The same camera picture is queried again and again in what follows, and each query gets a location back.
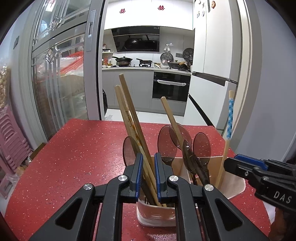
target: white lettering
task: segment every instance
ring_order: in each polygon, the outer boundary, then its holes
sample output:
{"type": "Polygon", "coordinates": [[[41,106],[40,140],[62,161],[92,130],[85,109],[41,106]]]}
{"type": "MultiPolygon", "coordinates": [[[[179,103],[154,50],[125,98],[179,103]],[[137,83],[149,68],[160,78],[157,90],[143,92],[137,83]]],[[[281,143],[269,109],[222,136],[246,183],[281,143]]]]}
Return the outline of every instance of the white lettering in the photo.
{"type": "Polygon", "coordinates": [[[279,191],[276,191],[276,194],[274,195],[274,198],[278,198],[279,197],[279,191]]]}
{"type": "Polygon", "coordinates": [[[284,201],[285,200],[285,194],[279,200],[284,201]]]}
{"type": "Polygon", "coordinates": [[[288,200],[286,201],[286,203],[287,203],[287,204],[290,203],[290,202],[291,202],[291,199],[292,199],[292,196],[289,196],[289,197],[288,197],[288,200]]]}

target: red speckled tabletop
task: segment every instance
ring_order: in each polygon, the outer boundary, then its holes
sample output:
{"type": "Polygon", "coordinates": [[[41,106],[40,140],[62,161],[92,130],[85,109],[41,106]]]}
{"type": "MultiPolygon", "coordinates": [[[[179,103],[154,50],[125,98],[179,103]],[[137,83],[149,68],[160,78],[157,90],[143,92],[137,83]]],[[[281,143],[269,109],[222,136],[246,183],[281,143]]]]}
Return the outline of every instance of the red speckled tabletop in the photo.
{"type": "MultiPolygon", "coordinates": [[[[163,124],[141,123],[150,154],[157,152],[157,136],[163,124]]],[[[212,126],[186,126],[190,135],[204,132],[212,156],[223,154],[224,140],[212,126]]],[[[127,136],[124,123],[70,120],[40,151],[21,176],[6,210],[5,219],[20,241],[26,241],[82,185],[108,183],[123,173],[122,144],[127,136]]],[[[246,190],[231,199],[266,235],[270,222],[263,202],[246,190]]],[[[141,226],[136,205],[123,205],[123,241],[176,240],[175,228],[141,226]]]]}

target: white countertop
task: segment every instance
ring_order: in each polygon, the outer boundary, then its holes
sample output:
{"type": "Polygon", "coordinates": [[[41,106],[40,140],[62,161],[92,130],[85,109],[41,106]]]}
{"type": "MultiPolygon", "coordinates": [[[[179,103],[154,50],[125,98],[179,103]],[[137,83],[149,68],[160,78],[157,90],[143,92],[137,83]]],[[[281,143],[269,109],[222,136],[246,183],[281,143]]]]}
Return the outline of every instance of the white countertop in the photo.
{"type": "Polygon", "coordinates": [[[152,70],[156,72],[166,72],[166,73],[174,73],[174,74],[182,74],[182,75],[189,75],[191,76],[191,72],[180,71],[176,69],[160,69],[160,68],[153,68],[153,67],[107,67],[102,68],[102,70],[120,70],[120,69],[133,69],[133,70],[152,70]]]}

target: blue floral pattern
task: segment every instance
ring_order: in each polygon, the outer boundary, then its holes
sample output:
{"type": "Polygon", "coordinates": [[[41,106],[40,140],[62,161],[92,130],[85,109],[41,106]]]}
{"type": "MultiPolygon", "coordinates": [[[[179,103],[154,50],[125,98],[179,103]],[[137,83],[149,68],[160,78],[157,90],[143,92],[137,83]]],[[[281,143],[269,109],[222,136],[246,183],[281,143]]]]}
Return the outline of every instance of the blue floral pattern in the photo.
{"type": "Polygon", "coordinates": [[[226,140],[230,140],[232,132],[232,120],[233,120],[233,98],[229,98],[229,112],[228,112],[228,123],[227,123],[227,134],[226,140]]]}

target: door handle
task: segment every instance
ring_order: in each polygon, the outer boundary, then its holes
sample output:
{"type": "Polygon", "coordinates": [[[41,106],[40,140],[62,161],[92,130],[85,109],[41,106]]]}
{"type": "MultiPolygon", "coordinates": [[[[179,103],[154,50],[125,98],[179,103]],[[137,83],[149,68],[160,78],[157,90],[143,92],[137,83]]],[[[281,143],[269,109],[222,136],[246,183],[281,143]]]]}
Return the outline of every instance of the door handle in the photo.
{"type": "Polygon", "coordinates": [[[176,86],[185,86],[186,83],[178,83],[178,82],[172,82],[172,81],[165,81],[165,80],[157,80],[158,83],[164,84],[164,85],[176,85],[176,86]]]}
{"type": "Polygon", "coordinates": [[[92,40],[92,34],[93,34],[93,28],[94,28],[94,18],[96,16],[96,10],[92,10],[89,13],[89,23],[86,27],[85,32],[85,40],[84,40],[84,50],[86,52],[91,51],[91,40],[92,40]]]}

